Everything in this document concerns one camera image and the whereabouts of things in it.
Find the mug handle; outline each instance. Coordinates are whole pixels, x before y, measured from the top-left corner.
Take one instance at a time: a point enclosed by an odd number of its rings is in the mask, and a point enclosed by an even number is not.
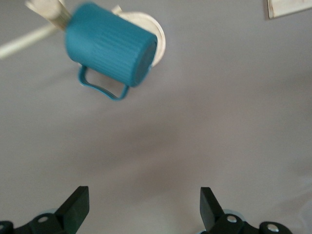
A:
[[[100,93],[106,95],[107,97],[109,97],[111,100],[114,100],[114,101],[119,101],[119,100],[122,100],[126,97],[128,91],[129,91],[129,86],[125,85],[123,87],[123,90],[121,92],[121,95],[120,97],[116,97],[114,94],[112,94],[111,92],[109,92],[108,90],[106,89],[103,89],[102,87],[99,87],[97,85],[94,85],[94,84],[91,84],[87,81],[86,79],[86,72],[88,70],[88,67],[82,65],[80,70],[79,70],[79,73],[78,73],[78,79],[80,81],[80,83],[84,86],[88,86],[92,89],[95,89],[97,91],[99,91]]]

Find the blue mug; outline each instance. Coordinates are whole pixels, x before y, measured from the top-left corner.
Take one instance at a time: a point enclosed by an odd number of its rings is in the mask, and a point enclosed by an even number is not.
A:
[[[82,65],[78,74],[82,85],[121,100],[151,69],[157,37],[94,3],[84,3],[67,24],[65,47],[70,59]],[[121,95],[89,83],[88,68],[123,83]]]

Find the white stick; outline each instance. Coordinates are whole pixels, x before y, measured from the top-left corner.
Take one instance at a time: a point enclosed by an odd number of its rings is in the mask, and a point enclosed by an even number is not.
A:
[[[61,30],[65,30],[72,17],[59,0],[29,0],[25,5]]]
[[[20,38],[0,46],[0,59],[15,54],[16,52],[35,44],[37,41],[42,40],[58,30],[54,25],[48,24],[35,31],[32,31]]]

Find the gray surface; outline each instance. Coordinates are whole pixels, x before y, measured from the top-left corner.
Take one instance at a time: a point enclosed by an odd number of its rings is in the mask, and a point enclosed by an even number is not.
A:
[[[252,225],[311,233],[312,11],[269,21],[262,0],[97,3],[154,16],[164,59],[122,102],[80,86],[62,33],[0,61],[0,220],[22,225],[88,185],[80,234],[195,234],[210,186]],[[0,44],[44,24],[1,0]]]

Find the metal screw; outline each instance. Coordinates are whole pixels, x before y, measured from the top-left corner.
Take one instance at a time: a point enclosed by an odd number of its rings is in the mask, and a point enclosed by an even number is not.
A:
[[[233,215],[229,215],[227,220],[230,222],[230,223],[236,223],[237,222],[237,219],[233,216]]]
[[[41,217],[40,219],[38,219],[38,223],[43,223],[45,221],[47,221],[49,218],[47,216]]]
[[[274,232],[274,233],[277,233],[279,232],[279,229],[276,225],[274,224],[268,224],[267,225],[267,228],[271,231],[271,232]]]

